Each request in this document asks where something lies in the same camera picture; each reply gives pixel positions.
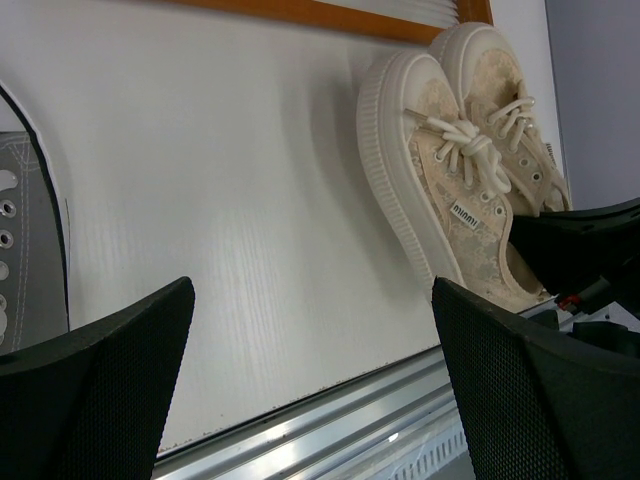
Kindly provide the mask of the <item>grey sneaker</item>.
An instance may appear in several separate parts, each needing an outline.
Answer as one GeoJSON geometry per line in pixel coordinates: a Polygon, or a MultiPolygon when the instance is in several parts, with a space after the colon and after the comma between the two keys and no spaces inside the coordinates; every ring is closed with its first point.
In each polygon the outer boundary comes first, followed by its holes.
{"type": "Polygon", "coordinates": [[[47,151],[1,86],[1,353],[69,331],[64,204],[47,151]]]}

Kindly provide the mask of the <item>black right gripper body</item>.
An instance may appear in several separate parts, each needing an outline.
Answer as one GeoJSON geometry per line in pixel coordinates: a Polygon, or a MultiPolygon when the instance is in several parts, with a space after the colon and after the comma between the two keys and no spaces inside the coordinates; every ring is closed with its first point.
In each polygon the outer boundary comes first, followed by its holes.
{"type": "Polygon", "coordinates": [[[600,273],[580,286],[565,289],[556,300],[560,310],[587,320],[608,320],[639,332],[639,260],[600,273]]]}

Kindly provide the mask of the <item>cream platform sneaker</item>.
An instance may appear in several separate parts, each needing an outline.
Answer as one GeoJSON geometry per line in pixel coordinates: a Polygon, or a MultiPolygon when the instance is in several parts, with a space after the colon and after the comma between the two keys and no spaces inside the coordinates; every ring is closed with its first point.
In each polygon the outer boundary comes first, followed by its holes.
{"type": "Polygon", "coordinates": [[[479,22],[459,24],[437,35],[429,53],[444,70],[463,116],[500,152],[514,213],[569,211],[568,186],[541,138],[535,98],[499,30],[479,22]]]}
{"type": "Polygon", "coordinates": [[[427,297],[445,277],[515,313],[548,299],[509,242],[515,178],[431,55],[401,51],[374,64],[356,128],[369,185],[427,297]]]}

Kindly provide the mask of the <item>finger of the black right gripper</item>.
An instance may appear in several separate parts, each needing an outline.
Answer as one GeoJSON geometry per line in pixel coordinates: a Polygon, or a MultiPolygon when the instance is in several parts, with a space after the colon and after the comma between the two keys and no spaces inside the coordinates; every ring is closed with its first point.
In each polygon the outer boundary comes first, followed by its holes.
{"type": "Polygon", "coordinates": [[[549,293],[576,294],[639,269],[639,200],[516,215],[509,241],[549,293]]]}

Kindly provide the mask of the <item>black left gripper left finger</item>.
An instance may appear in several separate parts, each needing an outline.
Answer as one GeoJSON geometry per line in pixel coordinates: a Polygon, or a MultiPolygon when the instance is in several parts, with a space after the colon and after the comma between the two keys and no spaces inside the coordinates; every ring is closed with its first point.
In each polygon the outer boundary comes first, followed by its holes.
{"type": "Polygon", "coordinates": [[[193,283],[181,277],[2,356],[2,478],[150,478],[194,305],[193,283]]]}

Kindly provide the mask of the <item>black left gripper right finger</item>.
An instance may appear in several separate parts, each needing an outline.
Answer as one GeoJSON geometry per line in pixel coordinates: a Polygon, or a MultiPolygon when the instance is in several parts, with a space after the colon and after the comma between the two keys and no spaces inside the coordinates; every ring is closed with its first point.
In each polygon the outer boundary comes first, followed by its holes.
{"type": "Polygon", "coordinates": [[[639,336],[606,321],[558,326],[439,278],[432,309],[479,479],[635,479],[639,336]]]}

